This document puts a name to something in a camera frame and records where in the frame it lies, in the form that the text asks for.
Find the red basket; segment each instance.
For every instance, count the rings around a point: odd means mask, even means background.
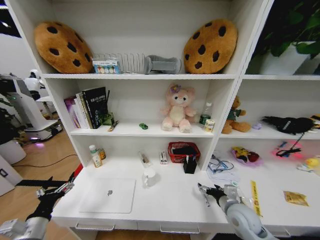
[[[185,141],[177,141],[177,142],[170,142],[168,146],[168,153],[171,158],[171,161],[175,164],[183,164],[187,155],[186,154],[173,154],[172,148],[181,149],[185,147],[192,147],[196,151],[195,159],[198,161],[200,158],[200,151],[193,142],[185,142]]]

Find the bear's green shirt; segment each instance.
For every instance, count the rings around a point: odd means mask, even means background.
[[[240,116],[240,113],[241,113],[240,109],[235,109],[235,110],[231,109],[226,119],[235,121],[236,117]]]

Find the black bag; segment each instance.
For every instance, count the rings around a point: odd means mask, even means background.
[[[285,134],[305,133],[314,127],[314,121],[306,117],[264,116],[262,121],[274,125],[279,132]]]

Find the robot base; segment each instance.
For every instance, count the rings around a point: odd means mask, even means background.
[[[49,138],[62,131],[62,126],[57,120],[53,120],[52,122],[52,124],[44,129],[34,130],[31,128],[27,128],[24,131],[30,140],[48,140]]]

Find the green toy car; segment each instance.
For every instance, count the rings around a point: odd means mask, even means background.
[[[148,125],[144,124],[143,122],[139,124],[140,128],[142,128],[143,130],[148,129]]]

